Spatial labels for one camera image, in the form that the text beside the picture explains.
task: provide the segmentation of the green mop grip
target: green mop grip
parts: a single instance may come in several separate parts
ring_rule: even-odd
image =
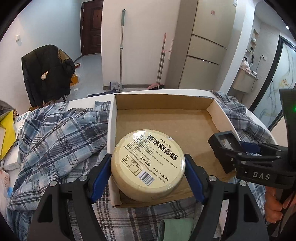
[[[125,9],[124,10],[122,10],[122,14],[121,14],[121,26],[123,26],[124,25],[124,15],[125,15]]]

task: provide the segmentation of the beige label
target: beige label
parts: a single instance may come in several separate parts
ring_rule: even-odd
[[[149,188],[170,184],[184,168],[184,155],[168,136],[138,131],[119,150],[120,167],[134,183]]]

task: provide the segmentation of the floor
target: floor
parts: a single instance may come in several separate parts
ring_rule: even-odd
[[[88,94],[105,92],[103,91],[101,54],[83,56],[76,63],[80,63],[80,67],[75,70],[78,83],[71,86],[67,101],[86,98]]]

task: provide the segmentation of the green object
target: green object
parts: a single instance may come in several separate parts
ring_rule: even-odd
[[[125,9],[124,10],[122,10],[122,14],[121,14],[121,26],[123,26],[124,25],[124,15],[125,15]]]
[[[157,241],[188,241],[193,223],[192,218],[162,219]]]

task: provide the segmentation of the screw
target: screw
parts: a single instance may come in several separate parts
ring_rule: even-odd
[[[50,185],[51,187],[54,187],[56,184],[57,184],[57,181],[51,181],[51,182],[49,183],[49,185]]]
[[[79,180],[80,181],[85,181],[87,179],[87,176],[86,175],[82,175],[79,177]]]
[[[217,178],[215,176],[209,176],[209,180],[211,182],[215,182],[217,180]]]
[[[247,183],[244,180],[240,180],[239,181],[239,184],[242,185],[242,186],[246,186],[247,185]]]

